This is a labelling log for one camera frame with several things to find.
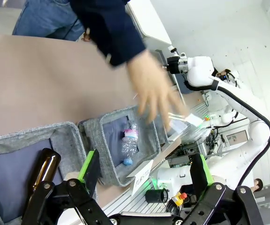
white floor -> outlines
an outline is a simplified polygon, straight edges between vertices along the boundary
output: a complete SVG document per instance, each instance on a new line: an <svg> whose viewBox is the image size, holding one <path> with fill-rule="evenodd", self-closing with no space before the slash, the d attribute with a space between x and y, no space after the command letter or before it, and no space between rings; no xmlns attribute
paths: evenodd
<svg viewBox="0 0 270 225"><path fill-rule="evenodd" d="M11 35L21 9L0 7L0 34Z"/></svg>

finger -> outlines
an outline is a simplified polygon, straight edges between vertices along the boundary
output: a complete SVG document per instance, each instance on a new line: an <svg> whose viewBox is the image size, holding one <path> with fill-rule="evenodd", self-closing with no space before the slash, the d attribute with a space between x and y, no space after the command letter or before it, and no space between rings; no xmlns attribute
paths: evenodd
<svg viewBox="0 0 270 225"><path fill-rule="evenodd" d="M142 115L145 111L146 108L146 103L147 103L147 95L143 95L139 97L139 109L138 113L139 115Z"/></svg>
<svg viewBox="0 0 270 225"><path fill-rule="evenodd" d="M163 123L165 126L166 131L170 130L170 119L168 117L168 112L169 112L169 105L168 105L168 99L162 97L159 102L159 109L162 115Z"/></svg>
<svg viewBox="0 0 270 225"><path fill-rule="evenodd" d="M150 94L148 97L148 103L149 103L149 117L148 122L152 122L156 115L157 115L157 97L154 93Z"/></svg>
<svg viewBox="0 0 270 225"><path fill-rule="evenodd" d="M170 92L168 97L169 97L170 102L176 108L177 112L180 115L183 115L183 116L188 116L189 115L189 110L187 109L187 107L182 102L182 100L181 100L180 96L178 95L178 93Z"/></svg>

black hair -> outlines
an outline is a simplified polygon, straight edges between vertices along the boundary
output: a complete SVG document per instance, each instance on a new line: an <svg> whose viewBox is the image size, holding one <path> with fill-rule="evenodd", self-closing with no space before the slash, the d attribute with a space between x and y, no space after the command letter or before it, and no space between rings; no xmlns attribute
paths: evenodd
<svg viewBox="0 0 270 225"><path fill-rule="evenodd" d="M258 181L257 186L259 187L257 190L255 190L255 192L261 191L263 189L263 182L262 182L262 180L260 178L256 178L255 180Z"/></svg>

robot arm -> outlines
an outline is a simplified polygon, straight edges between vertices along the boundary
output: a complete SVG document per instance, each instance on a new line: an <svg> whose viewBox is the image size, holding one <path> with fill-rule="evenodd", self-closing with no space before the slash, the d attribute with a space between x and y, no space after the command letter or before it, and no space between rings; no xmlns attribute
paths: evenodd
<svg viewBox="0 0 270 225"><path fill-rule="evenodd" d="M168 58L167 62L168 71L185 75L187 88L215 91L226 99L232 109L249 118L248 142L207 163L212 175L223 178L231 189L235 189L270 147L270 122L264 116L263 103L249 90L234 87L212 76L214 67L210 57L187 58L181 54L177 60L174 51L174 57Z"/></svg>

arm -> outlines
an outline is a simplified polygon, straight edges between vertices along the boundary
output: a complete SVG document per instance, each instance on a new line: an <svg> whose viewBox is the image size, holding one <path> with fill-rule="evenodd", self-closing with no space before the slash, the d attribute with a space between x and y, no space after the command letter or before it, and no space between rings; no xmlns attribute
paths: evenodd
<svg viewBox="0 0 270 225"><path fill-rule="evenodd" d="M139 33L125 12L123 0L70 0L70 5L85 29L90 28L90 38L107 57L110 64L120 65L130 61L145 50Z"/></svg>

